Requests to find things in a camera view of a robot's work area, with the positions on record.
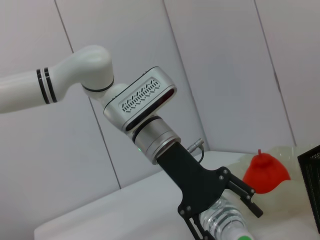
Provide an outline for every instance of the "vent grille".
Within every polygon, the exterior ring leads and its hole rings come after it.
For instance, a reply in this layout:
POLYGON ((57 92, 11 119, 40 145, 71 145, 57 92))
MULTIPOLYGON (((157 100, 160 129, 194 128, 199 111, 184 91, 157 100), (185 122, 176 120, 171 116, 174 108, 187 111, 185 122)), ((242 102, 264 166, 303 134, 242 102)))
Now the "vent grille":
POLYGON ((141 85, 139 90, 120 103, 122 111, 125 113, 131 113, 136 108, 140 107, 140 105, 143 105, 145 100, 157 94, 159 89, 160 83, 156 79, 151 78, 149 81, 141 85))

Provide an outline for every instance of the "white robot arm segment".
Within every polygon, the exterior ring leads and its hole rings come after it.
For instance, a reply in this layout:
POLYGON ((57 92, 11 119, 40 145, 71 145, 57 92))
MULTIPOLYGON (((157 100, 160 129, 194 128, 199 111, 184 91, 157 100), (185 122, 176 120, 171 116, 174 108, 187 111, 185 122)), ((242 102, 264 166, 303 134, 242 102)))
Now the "white robot arm segment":
POLYGON ((98 99, 114 82, 111 55, 101 46, 88 46, 53 67, 0 79, 0 113, 61 101, 68 88, 81 83, 98 99))

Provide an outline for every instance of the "plastic water bottle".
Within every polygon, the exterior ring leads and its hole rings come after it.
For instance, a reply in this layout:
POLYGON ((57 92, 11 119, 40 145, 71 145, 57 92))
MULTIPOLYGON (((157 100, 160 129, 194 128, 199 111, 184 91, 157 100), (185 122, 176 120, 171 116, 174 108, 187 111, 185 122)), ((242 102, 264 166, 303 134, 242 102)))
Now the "plastic water bottle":
POLYGON ((216 240, 254 240, 242 214, 223 196, 199 219, 203 229, 216 240))

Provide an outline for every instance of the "metal cylinder joint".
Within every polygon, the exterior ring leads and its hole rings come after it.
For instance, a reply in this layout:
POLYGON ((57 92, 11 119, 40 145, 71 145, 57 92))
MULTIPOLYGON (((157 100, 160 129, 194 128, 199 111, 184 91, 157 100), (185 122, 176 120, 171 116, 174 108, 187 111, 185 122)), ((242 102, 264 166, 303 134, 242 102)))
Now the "metal cylinder joint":
POLYGON ((157 164, 157 157, 173 143, 181 142, 180 137, 158 116, 137 131, 132 140, 153 165, 157 164))

